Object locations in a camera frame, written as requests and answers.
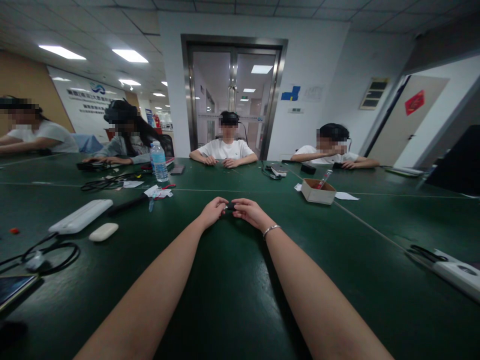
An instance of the hand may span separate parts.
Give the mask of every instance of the hand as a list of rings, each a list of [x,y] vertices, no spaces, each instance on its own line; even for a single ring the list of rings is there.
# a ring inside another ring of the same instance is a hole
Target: hand
[[[233,168],[236,168],[238,165],[239,165],[239,161],[238,160],[233,160],[229,157],[227,157],[225,160],[223,160],[222,162],[222,165],[227,168],[227,169],[233,169]]]
[[[349,170],[356,169],[357,167],[358,167],[357,163],[353,161],[344,161],[342,162],[342,166],[341,166],[342,169],[349,169]]]
[[[96,162],[102,161],[103,159],[105,159],[105,156],[87,157],[87,158],[83,159],[81,162],[82,163],[96,163]]]
[[[100,162],[107,163],[107,164],[121,164],[121,165],[130,165],[134,163],[131,158],[122,159],[116,156],[104,157],[103,159],[100,160]]]
[[[231,201],[235,204],[233,216],[243,219],[254,228],[257,228],[262,234],[276,223],[262,210],[255,202],[249,199],[241,198]]]
[[[211,227],[222,214],[225,214],[225,205],[228,203],[228,200],[225,200],[223,197],[216,197],[205,206],[197,217],[204,229]]]
[[[203,163],[207,166],[215,166],[218,162],[219,161],[211,155],[203,160]]]

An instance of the ceiling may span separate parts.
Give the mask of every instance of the ceiling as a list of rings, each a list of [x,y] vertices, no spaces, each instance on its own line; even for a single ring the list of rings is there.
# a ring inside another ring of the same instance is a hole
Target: ceiling
[[[480,0],[0,0],[0,49],[115,87],[118,79],[135,80],[141,86],[134,92],[167,105],[157,10],[345,21],[352,31],[414,34],[480,10]],[[40,44],[87,60],[64,59]],[[115,48],[136,50],[149,63],[127,62]]]

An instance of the table surface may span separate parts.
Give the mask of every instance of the table surface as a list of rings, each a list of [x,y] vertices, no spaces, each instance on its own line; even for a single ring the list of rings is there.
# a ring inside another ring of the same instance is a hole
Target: table surface
[[[87,202],[121,204],[156,183],[145,175],[142,188],[82,192],[87,181],[140,166],[83,173],[75,166],[81,158],[0,158],[0,261],[23,253]],[[78,244],[81,254],[2,313],[25,322],[28,333],[0,359],[72,358],[151,261],[216,196],[257,201],[325,270],[396,359],[478,358],[480,306],[404,251],[418,244],[478,261],[478,200],[377,168],[335,170],[329,182],[360,200],[320,205],[293,187],[302,178],[321,177],[322,166],[311,176],[288,164],[287,177],[275,181],[261,173],[260,162],[226,170],[175,161],[186,166],[185,173],[172,177],[174,196],[156,201],[152,213],[144,203],[114,220],[103,214],[81,232],[61,237]],[[120,225],[112,237],[88,240],[112,221]],[[13,227],[20,234],[10,234]],[[231,215],[220,219],[202,236],[155,358],[309,357],[261,234]]]

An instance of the blue logo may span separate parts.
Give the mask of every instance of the blue logo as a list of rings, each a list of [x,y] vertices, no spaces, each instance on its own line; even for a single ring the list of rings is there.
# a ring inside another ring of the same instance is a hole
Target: blue logo
[[[94,93],[100,93],[102,95],[105,95],[105,88],[100,85],[100,84],[97,84],[97,86],[95,86],[95,83],[94,82],[91,82],[90,83],[90,89],[94,92]]]

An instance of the person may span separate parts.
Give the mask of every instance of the person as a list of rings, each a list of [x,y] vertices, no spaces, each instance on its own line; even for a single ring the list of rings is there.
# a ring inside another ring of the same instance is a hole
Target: person
[[[53,153],[78,153],[73,136],[63,126],[43,115],[29,99],[3,96],[0,109],[6,110],[13,129],[0,137],[0,154],[16,154],[50,149]]]
[[[314,359],[392,359],[323,270],[249,199],[233,216],[257,228]],[[80,349],[75,360],[152,359],[177,307],[203,232],[224,214],[216,197],[150,264]]]
[[[334,164],[341,163],[343,169],[367,169],[380,166],[376,160],[347,152],[345,145],[350,138],[346,127],[328,123],[316,131],[316,148],[310,145],[302,146],[290,160],[307,164]]]
[[[139,116],[137,107],[130,105],[126,100],[113,100],[105,109],[103,118],[114,126],[116,135],[102,150],[83,159],[84,163],[122,165],[149,163],[152,142],[163,142],[155,129]]]
[[[190,153],[190,158],[207,166],[214,166],[221,159],[221,164],[232,169],[240,165],[256,162],[259,158],[243,140],[235,140],[239,127],[239,116],[234,112],[224,111],[219,118],[222,137],[210,141]]]

